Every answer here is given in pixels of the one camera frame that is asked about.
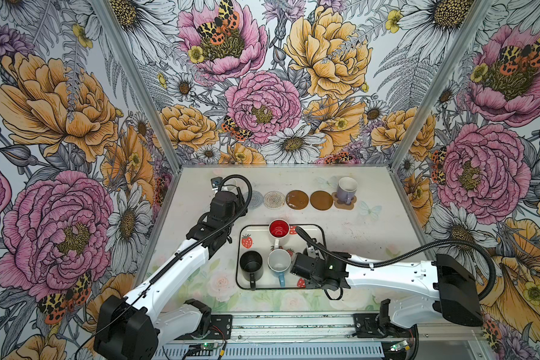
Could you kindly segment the grey woven round coaster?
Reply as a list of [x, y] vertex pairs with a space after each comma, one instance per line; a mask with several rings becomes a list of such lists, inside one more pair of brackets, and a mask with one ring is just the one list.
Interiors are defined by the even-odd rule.
[[257, 209], [264, 203], [264, 196], [256, 190], [252, 191], [252, 196], [248, 204], [248, 209]]

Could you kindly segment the multicolour woven round coaster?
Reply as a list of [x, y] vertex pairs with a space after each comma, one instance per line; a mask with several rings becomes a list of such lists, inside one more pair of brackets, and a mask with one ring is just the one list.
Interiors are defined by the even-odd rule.
[[277, 190], [266, 193], [263, 198], [263, 204], [268, 209], [279, 209], [285, 205], [285, 202], [285, 195]]

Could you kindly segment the scratched dark wooden round coaster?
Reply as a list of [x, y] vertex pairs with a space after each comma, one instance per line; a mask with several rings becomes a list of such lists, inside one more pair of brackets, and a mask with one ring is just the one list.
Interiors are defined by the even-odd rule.
[[285, 202], [293, 210], [303, 210], [308, 206], [310, 198], [302, 190], [291, 190], [286, 195]]

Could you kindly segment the paw shaped wooden coaster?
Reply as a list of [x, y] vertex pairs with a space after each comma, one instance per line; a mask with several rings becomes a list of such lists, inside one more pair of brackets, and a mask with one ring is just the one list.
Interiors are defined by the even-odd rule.
[[357, 197], [354, 196], [351, 199], [351, 202], [349, 204], [346, 204], [345, 202], [341, 202], [338, 199], [338, 195], [336, 193], [332, 193], [332, 199], [333, 199], [333, 206], [337, 209], [343, 209], [343, 210], [353, 210], [355, 208], [355, 204], [357, 202]]

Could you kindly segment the plain wooden round coaster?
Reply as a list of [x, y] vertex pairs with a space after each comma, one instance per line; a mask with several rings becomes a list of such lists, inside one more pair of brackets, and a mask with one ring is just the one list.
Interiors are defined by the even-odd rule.
[[310, 204], [319, 211], [329, 210], [333, 202], [332, 195], [324, 190], [317, 190], [310, 195]]

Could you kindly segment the lavender mug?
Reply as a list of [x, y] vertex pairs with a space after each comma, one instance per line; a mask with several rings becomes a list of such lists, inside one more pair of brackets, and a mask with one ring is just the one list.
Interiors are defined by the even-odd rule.
[[358, 182], [352, 177], [343, 177], [337, 184], [337, 200], [339, 203], [350, 205], [358, 189]]

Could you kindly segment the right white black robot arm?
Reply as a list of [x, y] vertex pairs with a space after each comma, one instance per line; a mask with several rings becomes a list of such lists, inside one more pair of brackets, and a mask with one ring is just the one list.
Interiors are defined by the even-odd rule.
[[393, 259], [374, 261], [355, 254], [330, 251], [300, 226], [296, 234], [316, 256], [295, 255], [290, 271], [304, 279], [307, 289], [322, 290], [327, 296], [345, 290], [383, 288], [401, 291], [407, 297], [384, 300], [379, 306], [371, 334], [386, 335], [388, 327], [413, 329], [420, 323], [444, 319], [466, 327], [480, 327], [483, 316], [480, 301], [485, 299], [496, 283], [497, 268], [491, 255], [482, 246], [471, 244], [486, 262], [488, 279], [483, 290], [476, 289], [476, 277], [453, 256], [438, 253], [434, 260], [412, 262], [410, 258], [431, 248], [443, 245], [462, 245], [461, 240], [442, 240], [424, 244]]

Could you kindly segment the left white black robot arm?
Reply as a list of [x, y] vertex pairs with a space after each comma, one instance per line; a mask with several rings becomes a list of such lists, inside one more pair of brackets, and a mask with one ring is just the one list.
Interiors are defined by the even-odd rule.
[[98, 355], [105, 359], [152, 359], [163, 345], [208, 331], [212, 311], [201, 301], [187, 300], [169, 313], [163, 309], [196, 270], [231, 243], [232, 227], [246, 215], [252, 195], [251, 182], [243, 175], [221, 180], [210, 209], [188, 231], [174, 255], [126, 295], [111, 295], [100, 306], [92, 336]]

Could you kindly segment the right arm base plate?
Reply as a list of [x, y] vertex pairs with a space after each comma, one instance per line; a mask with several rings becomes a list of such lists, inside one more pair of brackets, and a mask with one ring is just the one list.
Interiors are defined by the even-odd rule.
[[411, 338], [409, 329], [390, 322], [389, 316], [379, 313], [355, 313], [352, 315], [357, 338]]

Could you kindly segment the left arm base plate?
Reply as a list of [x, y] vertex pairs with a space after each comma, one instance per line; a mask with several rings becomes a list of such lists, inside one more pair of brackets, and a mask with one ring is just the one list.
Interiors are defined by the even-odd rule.
[[177, 340], [229, 340], [233, 326], [232, 315], [206, 315], [199, 321], [195, 331], [177, 337]]

